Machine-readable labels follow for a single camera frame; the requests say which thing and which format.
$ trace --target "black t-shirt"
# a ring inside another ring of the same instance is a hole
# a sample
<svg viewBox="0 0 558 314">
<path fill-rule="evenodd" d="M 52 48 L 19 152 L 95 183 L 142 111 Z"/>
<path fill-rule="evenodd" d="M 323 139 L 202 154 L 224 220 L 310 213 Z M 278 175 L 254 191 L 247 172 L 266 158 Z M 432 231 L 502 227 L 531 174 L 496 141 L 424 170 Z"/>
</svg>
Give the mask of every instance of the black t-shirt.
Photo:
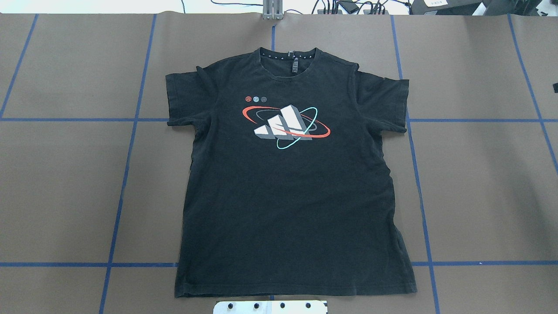
<svg viewBox="0 0 558 314">
<path fill-rule="evenodd" d="M 196 128 L 175 297 L 416 291 L 381 135 L 408 80 L 358 69 L 259 48 L 166 76 L 168 125 Z"/>
</svg>

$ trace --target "clothing tag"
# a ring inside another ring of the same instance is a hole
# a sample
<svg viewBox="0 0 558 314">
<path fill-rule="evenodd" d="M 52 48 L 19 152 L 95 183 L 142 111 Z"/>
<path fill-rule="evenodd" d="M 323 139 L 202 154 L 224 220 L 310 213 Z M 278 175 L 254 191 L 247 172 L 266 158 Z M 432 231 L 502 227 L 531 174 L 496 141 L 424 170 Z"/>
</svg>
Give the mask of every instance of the clothing tag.
<svg viewBox="0 0 558 314">
<path fill-rule="evenodd" d="M 295 61 L 292 62 L 292 72 L 298 73 L 299 72 L 299 59 L 295 58 Z"/>
<path fill-rule="evenodd" d="M 426 6 L 429 8 L 448 5 L 446 0 L 424 0 L 424 3 L 426 3 Z"/>
</svg>

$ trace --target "short sleeve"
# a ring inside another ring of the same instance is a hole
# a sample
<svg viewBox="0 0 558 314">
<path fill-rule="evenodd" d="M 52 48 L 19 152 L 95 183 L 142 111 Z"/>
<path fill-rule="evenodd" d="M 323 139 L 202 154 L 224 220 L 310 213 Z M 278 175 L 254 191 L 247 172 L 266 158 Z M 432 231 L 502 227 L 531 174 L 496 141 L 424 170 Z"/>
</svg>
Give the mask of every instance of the short sleeve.
<svg viewBox="0 0 558 314">
<path fill-rule="evenodd" d="M 409 80 L 393 80 L 356 71 L 355 91 L 360 114 L 377 131 L 405 133 Z"/>
<path fill-rule="evenodd" d="M 210 116 L 217 88 L 207 68 L 196 67 L 195 72 L 173 73 L 165 76 L 169 99 L 169 126 L 198 126 Z"/>
</svg>

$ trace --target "crew neckline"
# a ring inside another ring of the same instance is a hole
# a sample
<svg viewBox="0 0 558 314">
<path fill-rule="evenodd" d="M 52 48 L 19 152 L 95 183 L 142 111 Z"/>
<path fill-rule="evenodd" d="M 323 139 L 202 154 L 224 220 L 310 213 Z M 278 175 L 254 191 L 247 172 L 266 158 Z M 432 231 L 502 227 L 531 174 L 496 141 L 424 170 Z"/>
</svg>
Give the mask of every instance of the crew neckline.
<svg viewBox="0 0 558 314">
<path fill-rule="evenodd" d="M 267 76 L 269 76 L 271 79 L 282 81 L 282 82 L 289 82 L 289 81 L 297 80 L 297 79 L 300 79 L 301 77 L 307 76 L 308 73 L 311 72 L 313 68 L 315 68 L 315 63 L 321 57 L 321 50 L 316 48 L 316 47 L 312 50 L 309 50 L 309 51 L 290 51 L 288 53 L 279 53 L 277 51 L 272 51 L 272 50 L 260 47 L 254 53 L 257 55 L 256 62 L 258 64 L 258 66 L 261 68 L 261 70 Z M 294 56 L 296 56 L 299 59 L 311 59 L 312 62 L 310 63 L 310 65 L 304 71 L 302 71 L 302 72 L 300 72 L 296 75 L 293 75 L 291 77 L 281 77 L 281 76 L 275 75 L 275 74 L 271 73 L 268 69 L 266 69 L 266 67 L 263 66 L 263 64 L 262 64 L 262 57 L 270 58 L 270 59 L 278 60 L 278 61 L 289 61 L 289 60 L 292 61 L 293 58 L 294 58 L 292 56 L 292 54 L 294 54 Z"/>
</svg>

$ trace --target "graphic print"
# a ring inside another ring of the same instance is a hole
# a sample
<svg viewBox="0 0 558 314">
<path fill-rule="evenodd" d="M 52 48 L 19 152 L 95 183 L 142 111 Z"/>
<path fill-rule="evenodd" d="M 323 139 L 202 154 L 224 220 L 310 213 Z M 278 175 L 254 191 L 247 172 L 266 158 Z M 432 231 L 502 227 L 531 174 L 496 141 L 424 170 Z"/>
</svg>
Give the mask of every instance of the graphic print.
<svg viewBox="0 0 558 314">
<path fill-rule="evenodd" d="M 246 119 L 257 124 L 257 122 L 250 118 L 249 115 L 249 113 L 253 110 L 257 111 L 252 112 L 252 116 L 255 116 L 261 121 L 267 122 L 266 125 L 255 128 L 254 134 L 260 139 L 277 139 L 277 148 L 279 149 L 287 149 L 300 140 L 310 141 L 312 139 L 328 137 L 331 134 L 331 130 L 325 124 L 316 120 L 318 117 L 318 109 L 316 107 L 308 107 L 302 111 L 299 111 L 298 108 L 291 104 L 284 108 L 263 106 L 246 107 L 242 111 L 242 114 Z M 313 117 L 302 114 L 308 110 L 314 111 Z M 267 112 L 267 116 L 270 115 L 270 112 L 279 112 L 279 114 L 265 119 L 261 116 L 261 114 L 265 112 Z M 310 132 L 318 129 L 322 129 L 321 134 L 310 134 Z M 290 141 L 290 143 L 286 146 L 282 146 L 280 145 L 280 141 Z"/>
</svg>

